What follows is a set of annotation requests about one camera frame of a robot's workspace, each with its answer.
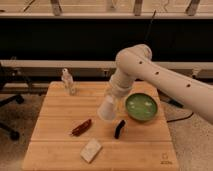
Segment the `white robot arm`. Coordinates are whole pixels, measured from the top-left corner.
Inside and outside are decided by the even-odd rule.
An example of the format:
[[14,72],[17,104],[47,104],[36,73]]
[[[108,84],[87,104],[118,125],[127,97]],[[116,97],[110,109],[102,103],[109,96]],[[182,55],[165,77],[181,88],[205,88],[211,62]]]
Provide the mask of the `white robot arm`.
[[109,80],[109,92],[126,96],[136,79],[152,84],[213,124],[213,86],[163,68],[151,61],[152,51],[145,44],[131,46],[116,55],[116,71]]

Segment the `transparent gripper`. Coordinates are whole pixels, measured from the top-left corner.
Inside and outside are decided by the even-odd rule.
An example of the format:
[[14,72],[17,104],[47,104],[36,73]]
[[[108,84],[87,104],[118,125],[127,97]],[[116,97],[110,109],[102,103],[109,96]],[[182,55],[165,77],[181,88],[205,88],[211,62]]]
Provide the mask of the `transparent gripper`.
[[113,104],[113,111],[119,113],[122,110],[122,106],[125,99],[125,92],[119,87],[109,86],[106,89],[105,96]]

